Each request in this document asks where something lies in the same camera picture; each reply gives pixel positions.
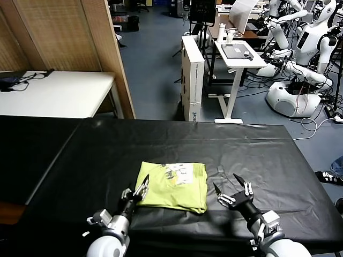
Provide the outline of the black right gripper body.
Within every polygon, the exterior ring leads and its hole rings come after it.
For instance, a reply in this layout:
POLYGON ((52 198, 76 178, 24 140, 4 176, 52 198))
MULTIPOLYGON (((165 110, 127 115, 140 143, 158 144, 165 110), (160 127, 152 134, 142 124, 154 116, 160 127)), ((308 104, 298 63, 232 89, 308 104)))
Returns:
POLYGON ((255 214, 258 213, 258 209, 253 204, 254 195, 245 194, 245 191, 240 191, 232 196, 232 203, 229 205, 230 210, 239 211, 241 214, 255 214))

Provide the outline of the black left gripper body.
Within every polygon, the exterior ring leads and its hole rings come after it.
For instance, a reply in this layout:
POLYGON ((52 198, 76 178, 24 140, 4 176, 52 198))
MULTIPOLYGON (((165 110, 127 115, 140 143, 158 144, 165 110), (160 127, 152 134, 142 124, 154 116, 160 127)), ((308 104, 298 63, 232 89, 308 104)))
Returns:
POLYGON ((137 204, 137 197, 122 198, 119 201, 119 214, 124 217, 132 217, 137 204))

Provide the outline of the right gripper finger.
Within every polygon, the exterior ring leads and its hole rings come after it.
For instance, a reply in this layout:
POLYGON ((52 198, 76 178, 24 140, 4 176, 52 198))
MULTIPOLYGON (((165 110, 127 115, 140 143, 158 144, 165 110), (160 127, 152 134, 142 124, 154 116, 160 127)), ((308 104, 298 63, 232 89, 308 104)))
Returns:
POLYGON ((213 183, 215 192, 217 194, 217 201, 224 207, 230 207, 234 203, 234 199, 223 194, 215 183, 213 183))
POLYGON ((252 186, 250 182, 246 182, 241 176, 237 174, 233 174, 235 179, 239 182, 239 184, 244 188, 244 194, 246 196, 252 195, 252 186))

